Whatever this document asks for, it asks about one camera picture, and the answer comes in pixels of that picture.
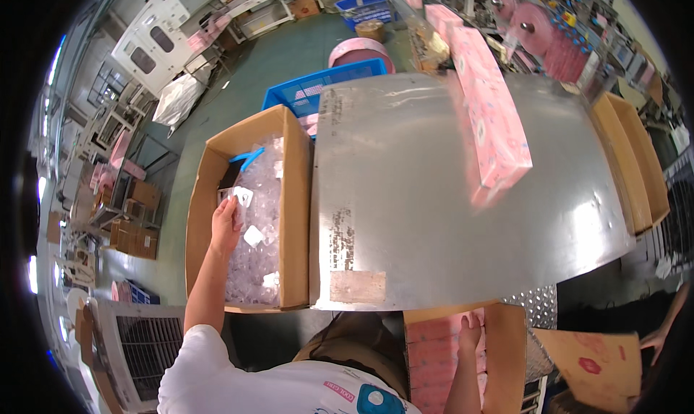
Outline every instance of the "factory floor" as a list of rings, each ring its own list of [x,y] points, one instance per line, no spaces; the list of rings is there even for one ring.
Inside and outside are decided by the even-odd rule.
[[[321,14],[288,22],[232,51],[227,62],[232,75],[222,71],[213,79],[199,105],[172,137],[166,139],[168,128],[160,124],[145,125],[147,132],[180,154],[178,162],[149,178],[164,193],[157,259],[150,261],[106,250],[97,297],[110,298],[111,281],[127,277],[159,294],[162,304],[185,305],[188,205],[205,141],[257,113],[268,87],[326,68],[332,49],[354,36],[338,15]],[[406,31],[389,30],[385,46],[398,72],[414,71]],[[617,261],[563,283],[559,288],[559,305],[560,309],[568,310],[580,304],[598,308],[623,304],[659,288],[672,290],[673,283],[665,286],[653,281],[625,281],[620,277]],[[265,368],[290,360],[332,317],[329,311],[302,310],[273,315],[233,315],[228,316],[228,323],[234,328],[244,328],[243,333],[235,332],[239,356],[264,357],[254,367]],[[258,345],[260,339],[266,340],[266,345]]]

